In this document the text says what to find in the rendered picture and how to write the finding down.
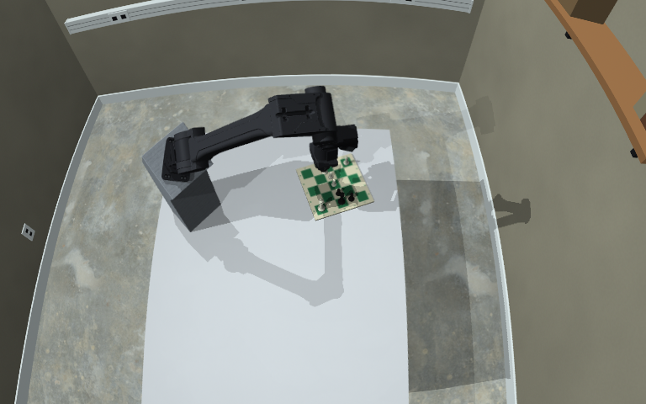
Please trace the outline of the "green and cream chessboard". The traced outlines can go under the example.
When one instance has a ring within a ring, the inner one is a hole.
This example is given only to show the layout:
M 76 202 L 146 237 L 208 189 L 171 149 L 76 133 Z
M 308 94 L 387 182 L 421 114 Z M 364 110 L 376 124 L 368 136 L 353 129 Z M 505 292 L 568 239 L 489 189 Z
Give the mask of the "green and cream chessboard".
M 348 165 L 343 164 L 345 157 L 348 157 Z M 374 202 L 352 154 L 340 156 L 337 161 L 338 166 L 327 169 L 327 175 L 322 174 L 315 164 L 296 169 L 316 221 Z M 336 187 L 331 186 L 333 179 L 328 178 L 330 172 L 336 180 Z M 344 205 L 338 204 L 341 197 L 336 195 L 337 189 L 344 193 Z M 354 193 L 353 202 L 348 200 L 350 193 Z M 324 200 L 325 206 L 322 212 L 318 211 L 320 199 Z

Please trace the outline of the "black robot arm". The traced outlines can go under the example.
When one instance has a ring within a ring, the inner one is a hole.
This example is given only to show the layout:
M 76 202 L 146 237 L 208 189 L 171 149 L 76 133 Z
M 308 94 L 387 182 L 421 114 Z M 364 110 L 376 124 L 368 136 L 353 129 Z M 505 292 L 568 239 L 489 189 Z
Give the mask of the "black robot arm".
M 208 168 L 209 160 L 222 151 L 259 141 L 267 136 L 273 138 L 312 136 L 313 144 L 318 149 L 330 149 L 326 152 L 327 161 L 338 158 L 338 148 L 353 152 L 358 145 L 357 127 L 336 125 L 331 93 L 326 92 L 325 86 L 306 88 L 305 92 L 272 96 L 268 98 L 269 104 L 255 114 L 208 134 L 205 134 L 204 127 L 196 127 L 179 132 L 174 137 L 168 137 L 161 178 L 187 182 L 190 179 L 190 173 Z M 336 137 L 332 136 L 335 132 Z M 329 144 L 329 142 L 334 143 Z M 175 151 L 177 151 L 177 160 Z M 166 178 L 165 175 L 167 175 Z

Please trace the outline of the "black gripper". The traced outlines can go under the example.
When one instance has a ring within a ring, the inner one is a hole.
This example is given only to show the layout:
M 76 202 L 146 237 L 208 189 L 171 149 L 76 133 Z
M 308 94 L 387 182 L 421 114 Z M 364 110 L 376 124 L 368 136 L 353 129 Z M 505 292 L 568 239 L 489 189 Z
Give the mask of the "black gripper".
M 315 167 L 318 170 L 320 170 L 322 173 L 326 172 L 326 170 L 329 167 L 337 167 L 338 166 L 337 159 L 334 159 L 334 160 L 331 160 L 331 161 L 326 160 L 326 152 L 329 151 L 329 150 L 330 149 L 321 150 L 321 149 L 318 149 L 316 146 L 315 146 L 315 149 L 314 149 L 313 142 L 310 143 L 311 157 L 312 157 L 312 159 L 314 161 Z

